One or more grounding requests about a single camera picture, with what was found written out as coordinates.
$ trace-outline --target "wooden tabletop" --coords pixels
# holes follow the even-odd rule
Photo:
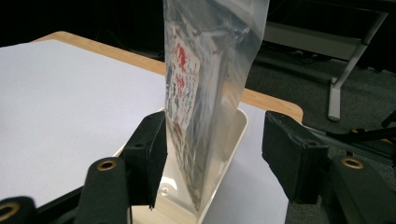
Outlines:
[[[144,68],[160,75],[165,75],[165,63],[163,62],[155,61],[130,51],[117,49],[109,45],[67,32],[52,33],[50,35],[43,36],[36,41],[50,39],[56,39],[82,49],[86,49],[125,63]],[[258,108],[262,108],[264,110],[272,110],[288,115],[300,123],[303,121],[303,110],[299,106],[272,96],[245,89],[241,101],[249,105],[257,106]]]

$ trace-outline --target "dark background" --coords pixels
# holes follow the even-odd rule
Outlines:
[[[364,36],[374,17],[368,10],[303,0],[272,0],[268,11],[268,21],[357,38]],[[0,47],[66,31],[153,58],[163,54],[161,0],[1,1],[0,19]],[[395,13],[389,13],[358,66],[396,71],[395,23]]]

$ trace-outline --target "plastic bag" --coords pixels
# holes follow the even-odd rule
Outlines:
[[[263,38],[260,0],[164,0],[166,125],[196,210],[215,187],[221,151]]]

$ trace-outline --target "packaged item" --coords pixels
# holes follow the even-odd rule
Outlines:
[[[263,38],[260,0],[164,0],[166,125],[196,210],[211,197],[250,66]]]

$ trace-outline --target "table surface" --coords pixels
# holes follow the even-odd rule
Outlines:
[[[109,45],[67,32],[56,32],[43,36],[36,41],[50,39],[59,40],[82,49],[99,53],[157,74],[165,74],[165,63],[163,62],[155,61],[123,49],[117,49]],[[303,110],[298,105],[256,91],[245,89],[241,101],[264,110],[276,111],[288,115],[300,123],[303,120]]]
[[[65,32],[39,40],[0,51],[0,191],[40,205],[81,186],[82,170],[163,106],[164,64]],[[239,107],[247,129],[204,223],[284,223],[288,199],[261,156],[264,113],[301,121],[302,110],[248,90]]]

